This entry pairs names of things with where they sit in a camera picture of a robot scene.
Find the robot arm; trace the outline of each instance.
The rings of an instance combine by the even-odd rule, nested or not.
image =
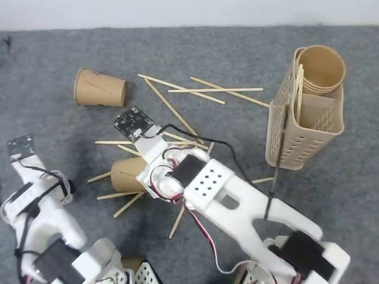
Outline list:
[[[337,245],[320,244],[322,230],[318,225],[274,198],[268,220],[282,223],[294,233],[284,245],[268,247],[252,225],[253,220],[264,218],[268,197],[204,151],[168,147],[162,139],[162,130],[141,110],[136,107],[131,110],[115,126],[132,138],[147,162],[137,180],[154,198],[172,202],[182,196],[189,210],[201,213],[234,238],[249,257],[276,274],[278,284],[289,283],[297,274],[305,278],[306,284],[339,282],[349,256]],[[139,123],[141,120],[146,121],[145,125]],[[234,199],[237,208],[226,208],[222,204],[225,196]],[[303,264],[300,255],[311,260]]]
[[[102,284],[133,283],[110,240],[100,239],[87,251],[80,251],[86,244],[86,236],[63,209],[72,200],[69,182],[57,171],[46,171],[34,152],[32,137],[11,140],[8,152],[13,168],[24,182],[1,206],[3,219],[16,233],[20,278],[26,276],[33,283],[54,284],[92,284],[101,279],[109,279]],[[58,178],[62,183],[54,187]]]

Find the white wall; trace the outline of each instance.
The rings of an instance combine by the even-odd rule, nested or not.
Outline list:
[[[316,24],[377,25],[379,0],[0,1],[0,30]]]

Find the bamboo skewer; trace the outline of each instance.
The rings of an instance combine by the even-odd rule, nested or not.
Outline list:
[[[184,213],[184,206],[182,206],[182,208],[180,209],[179,211],[179,214],[175,220],[175,223],[174,223],[174,226],[172,226],[172,229],[171,229],[171,232],[170,232],[170,235],[168,236],[169,239],[172,238],[172,236],[175,234],[175,231],[176,229],[178,228],[179,226],[179,223],[180,223],[180,220],[182,220],[182,217],[183,217],[183,213]]]
[[[117,218],[118,216],[120,216],[120,214],[122,212],[124,212],[126,209],[128,209],[128,207],[130,207],[133,203],[135,203],[142,195],[144,194],[144,192],[140,192],[138,193],[135,197],[133,197],[128,203],[126,203],[123,207],[121,207],[120,210],[118,210],[114,215],[113,217],[114,218]]]
[[[304,69],[303,65],[300,64],[297,72],[297,78],[296,78],[296,85],[298,86],[298,89],[296,88],[296,94],[297,95],[297,106],[296,106],[296,122],[297,124],[300,123],[300,113],[301,113],[301,101],[303,100],[303,82],[304,82]]]
[[[222,89],[222,87],[220,87],[220,86],[217,86],[217,85],[215,85],[213,83],[210,83],[210,82],[207,82],[207,81],[195,78],[195,77],[191,77],[191,79],[194,80],[194,81],[196,81],[196,82],[198,82],[198,83],[200,83],[200,84],[203,84],[203,85],[206,85],[206,86],[209,86],[209,87],[212,87],[212,88]],[[231,95],[234,95],[234,96],[237,96],[237,97],[239,97],[241,99],[246,99],[246,100],[248,100],[250,102],[254,102],[254,103],[258,104],[258,105],[262,105],[263,107],[266,107],[266,108],[269,107],[269,105],[266,104],[265,102],[261,102],[261,101],[258,101],[256,99],[252,99],[252,98],[250,98],[248,96],[242,95],[241,93],[229,92],[229,91],[227,93],[229,93]]]
[[[265,177],[264,179],[256,179],[252,180],[251,182],[254,184],[262,183],[262,182],[269,182],[270,180],[274,180],[274,177]]]
[[[169,93],[191,93],[191,92],[260,92],[263,88],[215,88],[215,89],[180,89],[168,90]]]
[[[98,196],[98,197],[96,197],[96,199],[97,200],[103,200],[103,199],[116,198],[116,197],[133,195],[133,194],[138,194],[138,193],[140,193],[140,192],[119,192],[119,193],[114,193],[114,194]]]
[[[170,145],[194,145],[194,146],[202,148],[204,150],[208,150],[208,146],[201,145],[199,143],[196,143],[195,141],[169,141],[168,144],[170,144]]]
[[[89,179],[87,182],[88,183],[96,182],[97,180],[106,178],[107,176],[110,176],[110,175],[111,175],[111,172],[103,173],[103,174],[101,174],[99,176],[96,176],[96,177],[93,177],[92,179]]]
[[[208,149],[208,146],[205,146],[205,145],[202,145],[202,144],[199,144],[197,143],[196,141],[191,141],[191,140],[185,140],[185,141],[168,141],[167,142],[168,144],[170,145],[195,145],[199,148],[202,148],[204,150],[207,150]],[[120,145],[122,146],[123,145],[131,145],[133,144],[132,142],[129,142],[129,141],[95,141],[95,144],[103,144],[103,145]],[[120,147],[121,149],[125,150],[125,151],[128,151],[128,152],[131,152],[135,155],[139,155],[138,152],[130,149],[130,148],[127,148],[127,147]]]
[[[128,147],[125,147],[125,146],[122,146],[122,145],[119,145],[119,144],[117,144],[117,147],[118,147],[118,148],[121,148],[121,149],[123,149],[124,151],[127,151],[127,152],[129,152],[129,153],[132,153],[132,154],[134,154],[134,155],[136,155],[136,156],[141,156],[140,153],[138,153],[137,151],[134,151],[134,150],[132,150],[132,149],[130,149],[130,148],[128,148]]]
[[[210,155],[212,150],[213,150],[213,147],[214,147],[214,142],[212,142],[210,145],[209,145],[209,148],[208,148],[208,151],[207,151],[207,154]]]
[[[171,137],[171,138],[174,138],[174,139],[177,139],[177,140],[180,140],[180,141],[190,141],[189,139],[177,136],[175,134],[172,134],[172,133],[169,133],[169,132],[166,132],[166,131],[163,132],[163,135],[166,135],[168,137]]]
[[[157,83],[161,83],[163,85],[172,87],[174,89],[185,90],[185,88],[183,88],[183,87],[180,87],[180,86],[177,86],[177,85],[174,85],[174,84],[171,84],[169,82],[165,82],[165,81],[162,81],[162,80],[159,80],[159,79],[155,79],[153,77],[149,77],[149,76],[142,75],[142,74],[138,74],[138,76],[141,77],[141,78],[147,79],[147,80],[151,80],[151,81],[154,81],[154,82],[157,82]],[[200,96],[200,97],[202,97],[204,99],[209,99],[209,100],[214,101],[214,102],[218,102],[219,104],[222,104],[222,105],[225,104],[225,102],[222,101],[222,100],[220,100],[220,99],[216,99],[216,98],[213,98],[212,96],[207,96],[207,95],[204,95],[202,93],[191,92],[191,94]]]
[[[173,108],[173,106],[154,87],[154,85],[149,80],[147,80],[147,79],[145,79],[144,81],[150,86],[150,88],[152,88],[152,90],[154,91],[154,93],[165,103],[165,105],[172,111],[172,113],[186,126],[186,128],[188,129],[188,131],[190,131],[193,135],[197,135],[198,136],[198,134],[195,132],[195,130],[184,120],[184,118],[176,111],[176,109]],[[201,144],[204,144],[204,141],[202,141],[201,139],[198,139],[198,141]]]

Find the circuit board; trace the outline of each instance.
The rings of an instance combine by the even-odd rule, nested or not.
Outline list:
[[[7,150],[11,162],[35,155],[33,136],[27,134],[8,141]]]
[[[134,143],[154,125],[154,121],[133,105],[118,117],[113,125],[119,130],[119,132],[124,134],[132,143]]]

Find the paper cup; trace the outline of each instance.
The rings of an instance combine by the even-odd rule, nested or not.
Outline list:
[[[141,157],[120,160],[113,164],[111,180],[115,191],[142,192],[143,186],[136,179],[146,167],[146,162]]]
[[[125,80],[82,68],[76,75],[73,95],[78,105],[123,107],[126,92]]]
[[[296,66],[303,65],[304,86],[316,93],[335,90],[344,80],[346,66],[341,56],[326,46],[310,46],[299,54]]]

